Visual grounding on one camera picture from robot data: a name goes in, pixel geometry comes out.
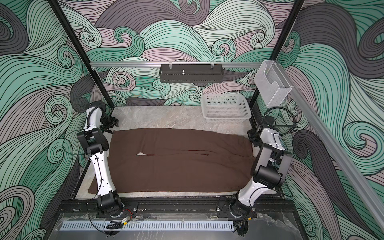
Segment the brown trousers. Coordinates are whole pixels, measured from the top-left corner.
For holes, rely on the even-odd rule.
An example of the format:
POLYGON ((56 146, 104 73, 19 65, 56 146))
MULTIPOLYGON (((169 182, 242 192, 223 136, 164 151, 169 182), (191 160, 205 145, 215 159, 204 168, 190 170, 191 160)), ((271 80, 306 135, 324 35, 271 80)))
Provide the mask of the brown trousers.
POLYGON ((119 193, 235 192, 250 180, 254 160, 243 136, 157 128, 114 132, 108 156, 119 193))

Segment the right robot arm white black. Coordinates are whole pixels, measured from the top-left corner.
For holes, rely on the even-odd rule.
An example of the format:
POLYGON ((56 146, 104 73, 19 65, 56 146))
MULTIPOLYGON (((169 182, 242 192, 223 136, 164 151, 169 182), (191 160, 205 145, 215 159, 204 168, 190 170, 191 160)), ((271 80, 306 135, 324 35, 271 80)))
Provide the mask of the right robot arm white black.
POLYGON ((252 144, 260 149, 251 169, 251 180, 233 195, 230 210, 235 218, 249 215, 262 194, 285 182, 293 154, 283 147, 279 136, 277 128, 268 124, 248 131, 252 144))

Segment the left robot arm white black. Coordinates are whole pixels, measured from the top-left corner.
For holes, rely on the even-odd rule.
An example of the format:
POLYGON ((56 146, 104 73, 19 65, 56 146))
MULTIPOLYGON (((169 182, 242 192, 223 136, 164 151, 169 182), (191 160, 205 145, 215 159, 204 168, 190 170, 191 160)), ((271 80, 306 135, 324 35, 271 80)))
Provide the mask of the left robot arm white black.
POLYGON ((98 210, 103 215, 117 218, 121 216, 124 207, 111 177, 108 165, 109 142, 104 132, 111 134, 110 128, 117 126, 119 121, 110 117, 106 110, 106 104, 103 101, 89 104, 86 110, 86 124, 77 133, 77 138, 94 167, 98 210))

